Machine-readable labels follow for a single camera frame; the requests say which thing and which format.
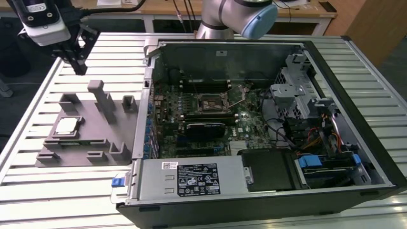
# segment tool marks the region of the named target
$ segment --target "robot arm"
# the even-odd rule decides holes
[[[71,0],[7,0],[24,29],[19,34],[52,55],[69,63],[76,75],[87,72],[85,60],[100,32],[81,23],[93,13],[132,12],[133,8],[77,9]],[[203,22],[198,32],[200,39],[232,39],[234,31],[248,39],[259,39],[270,30],[278,16],[271,0],[204,0]]]
[[[234,39],[234,31],[244,38],[259,39],[278,18],[272,0],[204,0],[199,39]]]
[[[83,12],[71,0],[7,0],[24,29],[21,39],[31,38],[52,56],[69,63],[76,75],[84,75],[84,61],[91,53],[100,32],[81,24]]]

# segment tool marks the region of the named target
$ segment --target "aluminum table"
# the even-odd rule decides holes
[[[45,77],[20,124],[0,155],[0,228],[136,228],[111,203],[111,179],[129,166],[36,168],[36,155],[56,120],[61,93],[87,92],[89,80],[103,80],[113,99],[140,99],[148,38],[192,38],[190,34],[103,33],[89,55],[85,76],[76,76],[59,59]],[[407,175],[407,103],[352,42],[340,37],[268,36],[272,40],[311,40]],[[407,227],[407,193],[367,202],[339,214],[188,227],[202,228],[392,228]]]

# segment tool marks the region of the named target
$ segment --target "blue tab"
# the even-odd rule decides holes
[[[318,155],[304,155],[299,159],[299,166],[302,168],[304,167],[312,167],[312,166],[322,166],[323,163],[320,162]]]
[[[354,158],[354,160],[355,160],[356,165],[360,165],[360,164],[362,164],[362,160],[360,160],[359,155],[358,155],[358,154],[354,154],[354,155],[352,155],[352,158]]]
[[[112,179],[112,187],[124,187],[124,177]]]

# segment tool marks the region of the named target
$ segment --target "motherboard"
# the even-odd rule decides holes
[[[259,93],[246,82],[155,85],[159,158],[231,156],[271,148]]]

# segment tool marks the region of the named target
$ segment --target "power supply label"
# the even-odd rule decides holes
[[[180,197],[220,194],[216,164],[177,166],[177,195]]]

